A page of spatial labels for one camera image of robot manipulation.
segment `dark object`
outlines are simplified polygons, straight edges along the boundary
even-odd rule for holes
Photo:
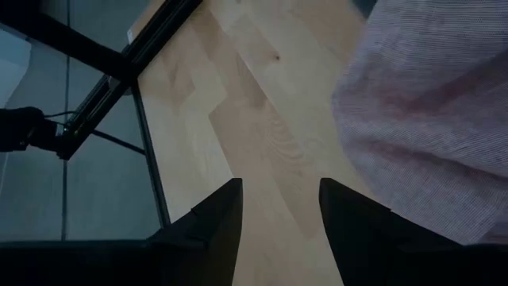
[[[0,244],[1,285],[231,285],[242,187],[233,179],[147,240]]]
[[[505,245],[459,245],[331,179],[319,203],[345,286],[506,283]]]
[[[28,145],[56,151],[57,135],[56,123],[37,108],[0,109],[0,152],[24,151]]]
[[[371,15],[377,2],[378,0],[352,0],[353,5],[362,13],[366,19]]]

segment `light wood flooring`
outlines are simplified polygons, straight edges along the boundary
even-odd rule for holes
[[[341,284],[318,185],[372,197],[330,107],[363,25],[347,0],[205,0],[139,78],[171,220],[244,179],[235,285]]]

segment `wood grain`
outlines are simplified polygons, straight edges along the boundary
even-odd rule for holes
[[[139,78],[172,220],[244,179],[235,285],[341,284],[318,185],[372,197],[330,107],[363,24],[347,0],[208,0]]]

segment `fabric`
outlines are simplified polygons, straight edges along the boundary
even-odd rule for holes
[[[508,2],[386,0],[333,113],[383,203],[470,244],[506,225],[496,226],[508,206],[507,96]]]

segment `black cable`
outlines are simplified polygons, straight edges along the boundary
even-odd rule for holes
[[[58,116],[66,115],[66,114],[75,114],[75,113],[76,113],[75,111],[64,111],[64,112],[60,112],[58,114],[45,115],[44,118],[54,118],[54,117],[58,117]]]

